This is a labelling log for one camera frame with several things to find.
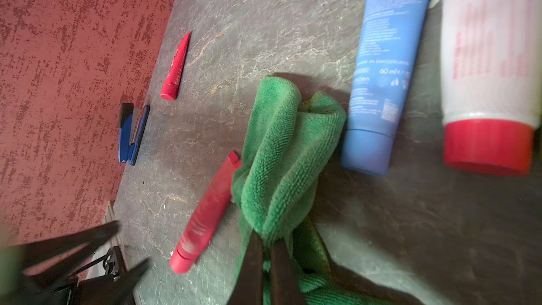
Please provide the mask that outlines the red pink tube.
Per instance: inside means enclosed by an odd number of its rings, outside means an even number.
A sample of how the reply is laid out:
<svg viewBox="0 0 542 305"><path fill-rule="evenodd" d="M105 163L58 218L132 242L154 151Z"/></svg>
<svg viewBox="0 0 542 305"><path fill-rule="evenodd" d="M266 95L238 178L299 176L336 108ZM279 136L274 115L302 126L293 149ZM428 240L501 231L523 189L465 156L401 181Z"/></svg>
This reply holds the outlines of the red pink tube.
<svg viewBox="0 0 542 305"><path fill-rule="evenodd" d="M175 273L187 273L210 244L231 203L231 182L241 166L236 152L230 152L194 210L172 253L169 264Z"/></svg>

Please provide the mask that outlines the white tube red cap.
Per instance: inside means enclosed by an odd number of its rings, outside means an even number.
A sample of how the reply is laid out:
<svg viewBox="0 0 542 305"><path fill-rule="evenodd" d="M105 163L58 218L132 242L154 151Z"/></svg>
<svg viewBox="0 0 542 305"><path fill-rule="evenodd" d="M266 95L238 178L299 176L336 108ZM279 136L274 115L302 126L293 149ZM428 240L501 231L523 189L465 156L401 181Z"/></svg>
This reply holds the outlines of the white tube red cap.
<svg viewBox="0 0 542 305"><path fill-rule="evenodd" d="M445 163L526 175L541 125L541 0L443 0L440 77Z"/></svg>

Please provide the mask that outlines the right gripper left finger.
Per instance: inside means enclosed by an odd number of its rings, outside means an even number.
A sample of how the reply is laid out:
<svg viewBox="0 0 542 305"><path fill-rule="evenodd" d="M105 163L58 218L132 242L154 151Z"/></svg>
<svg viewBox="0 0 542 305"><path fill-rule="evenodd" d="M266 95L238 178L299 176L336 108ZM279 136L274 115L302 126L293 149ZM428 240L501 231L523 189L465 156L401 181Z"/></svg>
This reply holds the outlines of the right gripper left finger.
<svg viewBox="0 0 542 305"><path fill-rule="evenodd" d="M256 231L252 231L244 260L227 305L263 305L263 242Z"/></svg>

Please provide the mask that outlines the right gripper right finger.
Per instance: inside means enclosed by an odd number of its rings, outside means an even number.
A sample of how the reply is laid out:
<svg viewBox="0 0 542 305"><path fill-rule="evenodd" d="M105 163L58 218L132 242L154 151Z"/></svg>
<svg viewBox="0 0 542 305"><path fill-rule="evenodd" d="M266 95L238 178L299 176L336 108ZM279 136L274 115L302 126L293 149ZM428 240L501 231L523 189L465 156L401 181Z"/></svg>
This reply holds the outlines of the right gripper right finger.
<svg viewBox="0 0 542 305"><path fill-rule="evenodd" d="M299 288L285 240L276 241L270 250L271 301L273 305L306 305Z"/></svg>

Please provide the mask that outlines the dark red tube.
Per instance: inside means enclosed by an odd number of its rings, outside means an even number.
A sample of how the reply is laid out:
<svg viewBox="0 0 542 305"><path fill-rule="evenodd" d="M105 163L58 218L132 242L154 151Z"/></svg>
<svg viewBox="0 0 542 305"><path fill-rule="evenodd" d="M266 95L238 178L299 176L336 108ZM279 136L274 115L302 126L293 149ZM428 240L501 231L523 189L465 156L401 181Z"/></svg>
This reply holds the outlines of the dark red tube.
<svg viewBox="0 0 542 305"><path fill-rule="evenodd" d="M169 73L162 85L160 97L165 100L176 100L179 94L179 87L182 79L183 68L186 61L191 32L188 32L180 41L174 55Z"/></svg>

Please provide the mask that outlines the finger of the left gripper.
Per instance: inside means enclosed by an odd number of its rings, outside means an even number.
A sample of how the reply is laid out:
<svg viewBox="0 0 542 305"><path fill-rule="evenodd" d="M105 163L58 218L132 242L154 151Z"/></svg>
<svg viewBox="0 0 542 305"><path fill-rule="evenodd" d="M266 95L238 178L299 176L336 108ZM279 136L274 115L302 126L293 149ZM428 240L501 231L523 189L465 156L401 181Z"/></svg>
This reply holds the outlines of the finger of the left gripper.
<svg viewBox="0 0 542 305"><path fill-rule="evenodd" d="M120 222L115 220L63 237L13 245L8 248L22 254L22 269L26 269L48 261L49 259L64 254L72 249L76 249L83 244L87 244L88 246L97 244L98 247L101 247L106 241L114 237L120 229Z"/></svg>
<svg viewBox="0 0 542 305"><path fill-rule="evenodd" d="M80 304L138 304L135 288L149 269L147 258L117 279L104 275L81 282Z"/></svg>

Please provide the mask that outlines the green microfiber cloth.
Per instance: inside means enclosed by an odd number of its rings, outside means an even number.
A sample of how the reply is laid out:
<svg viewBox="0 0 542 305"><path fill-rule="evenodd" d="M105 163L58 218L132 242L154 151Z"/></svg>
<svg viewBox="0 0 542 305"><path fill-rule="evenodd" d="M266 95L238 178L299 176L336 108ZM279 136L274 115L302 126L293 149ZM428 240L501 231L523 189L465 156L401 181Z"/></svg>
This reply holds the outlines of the green microfiber cloth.
<svg viewBox="0 0 542 305"><path fill-rule="evenodd" d="M290 80L265 77L248 123L242 166L231 192L239 207L238 278L252 231L263 242L263 304L272 304L270 250L285 240L306 304L379 304L340 287L327 249L309 218L318 178L334 153L346 112L326 93L303 100Z"/></svg>

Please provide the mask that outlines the blue tube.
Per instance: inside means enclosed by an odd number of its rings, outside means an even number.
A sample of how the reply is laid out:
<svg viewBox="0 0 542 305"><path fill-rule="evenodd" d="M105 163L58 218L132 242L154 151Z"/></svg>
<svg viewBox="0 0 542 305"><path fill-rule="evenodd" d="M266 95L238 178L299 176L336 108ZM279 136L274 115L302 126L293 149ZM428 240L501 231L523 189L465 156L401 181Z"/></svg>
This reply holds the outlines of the blue tube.
<svg viewBox="0 0 542 305"><path fill-rule="evenodd" d="M429 0L366 0L342 147L343 167L385 175Z"/></svg>

